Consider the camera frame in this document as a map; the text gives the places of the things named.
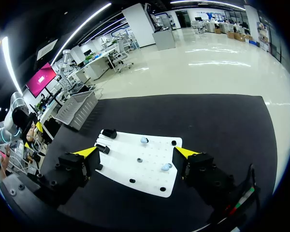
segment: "white pegboard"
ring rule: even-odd
[[[149,142],[142,144],[142,137]],[[103,168],[97,172],[138,191],[169,197],[177,174],[177,169],[172,164],[173,140],[176,141],[176,146],[182,146],[181,138],[117,132],[117,137],[110,139],[100,134],[96,143],[108,146],[110,152],[107,155],[100,152]],[[161,168],[166,163],[170,163],[172,168],[162,171]]]

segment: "black mat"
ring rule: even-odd
[[[272,196],[276,139],[262,97],[203,94],[101,100],[79,132],[60,128],[46,154],[42,173],[54,166],[62,152],[93,146],[103,128],[181,137],[184,148],[212,155],[219,168],[234,175],[236,184],[244,180],[253,163],[261,203]],[[213,209],[179,177],[171,196],[161,198],[95,172],[60,211],[108,228],[192,231],[206,224]]]

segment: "red screen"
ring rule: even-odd
[[[27,82],[27,88],[36,98],[42,90],[53,80],[56,73],[49,65],[46,63],[41,69]]]

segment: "white floor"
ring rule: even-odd
[[[270,112],[277,141],[275,188],[290,156],[290,75],[260,48],[191,29],[174,31],[176,48],[155,45],[130,52],[134,65],[122,73],[108,70],[97,84],[97,98],[163,94],[245,94],[262,96]]]

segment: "storage crate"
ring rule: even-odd
[[[55,119],[79,131],[97,103],[93,91],[74,94],[64,103]]]

